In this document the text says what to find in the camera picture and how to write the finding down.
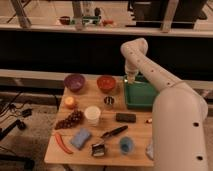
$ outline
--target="orange bowl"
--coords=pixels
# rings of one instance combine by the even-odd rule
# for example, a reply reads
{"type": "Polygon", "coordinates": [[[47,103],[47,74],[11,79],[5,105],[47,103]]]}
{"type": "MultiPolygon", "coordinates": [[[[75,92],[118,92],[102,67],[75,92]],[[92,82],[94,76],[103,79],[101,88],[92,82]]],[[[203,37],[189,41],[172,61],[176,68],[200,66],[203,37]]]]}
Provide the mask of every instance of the orange bowl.
{"type": "Polygon", "coordinates": [[[115,88],[116,80],[110,75],[102,75],[97,79],[97,85],[103,93],[109,93],[115,88]]]}

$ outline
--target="white cup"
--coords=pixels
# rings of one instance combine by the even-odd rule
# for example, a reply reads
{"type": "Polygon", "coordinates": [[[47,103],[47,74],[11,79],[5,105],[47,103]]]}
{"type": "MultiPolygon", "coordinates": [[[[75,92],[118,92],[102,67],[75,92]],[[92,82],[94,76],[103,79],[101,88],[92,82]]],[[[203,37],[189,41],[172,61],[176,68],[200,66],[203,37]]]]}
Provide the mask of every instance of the white cup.
{"type": "Polygon", "coordinates": [[[92,126],[98,125],[100,115],[101,110],[97,106],[89,106],[84,111],[84,116],[86,117],[88,123],[92,126]]]}

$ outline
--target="table leg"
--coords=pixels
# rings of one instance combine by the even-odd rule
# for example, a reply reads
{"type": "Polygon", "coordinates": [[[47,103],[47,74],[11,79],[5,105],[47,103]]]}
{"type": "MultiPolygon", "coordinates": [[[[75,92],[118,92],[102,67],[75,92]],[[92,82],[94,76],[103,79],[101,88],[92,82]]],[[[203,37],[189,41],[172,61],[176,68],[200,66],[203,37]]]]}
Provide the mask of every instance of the table leg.
{"type": "Polygon", "coordinates": [[[65,169],[65,171],[73,171],[68,164],[62,164],[63,168],[65,169]]]}
{"type": "Polygon", "coordinates": [[[104,167],[103,167],[103,171],[106,171],[106,168],[107,168],[107,166],[104,166],[104,167]]]}

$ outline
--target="green tray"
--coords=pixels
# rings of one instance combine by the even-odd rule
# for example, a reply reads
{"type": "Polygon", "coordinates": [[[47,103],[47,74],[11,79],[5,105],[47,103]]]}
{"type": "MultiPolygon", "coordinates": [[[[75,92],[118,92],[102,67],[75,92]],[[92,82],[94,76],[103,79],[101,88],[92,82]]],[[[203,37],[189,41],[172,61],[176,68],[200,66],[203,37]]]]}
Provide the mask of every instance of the green tray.
{"type": "Polygon", "coordinates": [[[126,75],[123,79],[125,103],[128,109],[151,108],[158,92],[142,76],[135,78],[135,83],[129,84],[126,75]]]}

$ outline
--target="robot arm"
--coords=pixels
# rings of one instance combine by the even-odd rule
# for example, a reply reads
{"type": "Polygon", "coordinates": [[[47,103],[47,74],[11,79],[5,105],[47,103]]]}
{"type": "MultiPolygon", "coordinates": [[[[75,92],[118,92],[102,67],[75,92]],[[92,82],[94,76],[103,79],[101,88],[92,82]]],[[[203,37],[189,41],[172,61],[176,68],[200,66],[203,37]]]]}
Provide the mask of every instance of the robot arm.
{"type": "Polygon", "coordinates": [[[153,104],[153,146],[155,171],[207,171],[202,122],[208,106],[183,80],[145,56],[148,44],[140,38],[126,42],[128,82],[140,71],[159,91],[153,104]]]}

